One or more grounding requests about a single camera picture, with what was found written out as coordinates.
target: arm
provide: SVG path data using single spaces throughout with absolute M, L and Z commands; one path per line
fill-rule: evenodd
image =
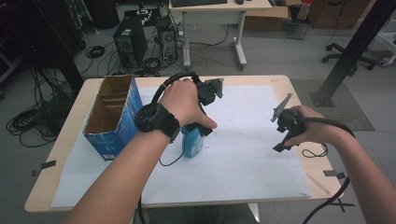
M 323 118 L 306 106 L 295 106 L 304 118 Z M 307 122 L 305 133 L 291 138 L 286 146 L 302 142 L 333 145 L 346 167 L 367 223 L 395 223 L 396 188 L 378 169 L 371 158 L 349 133 L 331 125 Z
M 217 124 L 199 108 L 192 81 L 176 81 L 167 87 L 160 103 L 180 126 L 199 122 L 208 128 Z M 161 131 L 137 133 L 119 156 L 87 190 L 66 223 L 129 223 L 149 176 L 169 144 Z

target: white paper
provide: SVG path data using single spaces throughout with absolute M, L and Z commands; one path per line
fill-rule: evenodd
M 143 104 L 156 89 L 139 89 Z M 159 163 L 143 191 L 144 205 L 258 202 L 308 198 L 311 192 L 296 152 L 272 148 L 284 137 L 270 121 L 278 105 L 271 86 L 224 86 L 223 98 L 204 107 L 219 127 L 194 158 Z M 162 162 L 182 152 L 179 134 Z M 110 164 L 80 130 L 67 159 L 52 207 L 72 207 Z

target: hand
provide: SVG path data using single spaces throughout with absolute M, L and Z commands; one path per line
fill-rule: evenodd
M 190 79 L 177 80 L 166 87 L 159 103 L 176 117 L 180 127 L 194 122 L 210 129 L 218 126 L 198 106 L 197 88 Z
M 296 105 L 291 109 L 299 111 L 303 118 L 324 118 L 323 115 L 308 106 Z M 319 122 L 305 122 L 304 125 L 305 132 L 286 141 L 286 147 L 299 145 L 303 142 L 333 145 L 337 140 L 337 134 L 344 132 L 342 129 Z

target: keyboard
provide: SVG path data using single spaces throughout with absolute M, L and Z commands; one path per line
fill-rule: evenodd
M 216 4 L 226 4 L 227 0 L 171 0 L 172 7 L 195 7 Z

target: blue cardboard box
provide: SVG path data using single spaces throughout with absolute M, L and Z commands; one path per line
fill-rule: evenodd
M 83 134 L 105 161 L 114 160 L 134 137 L 134 115 L 141 107 L 133 76 L 104 78 Z

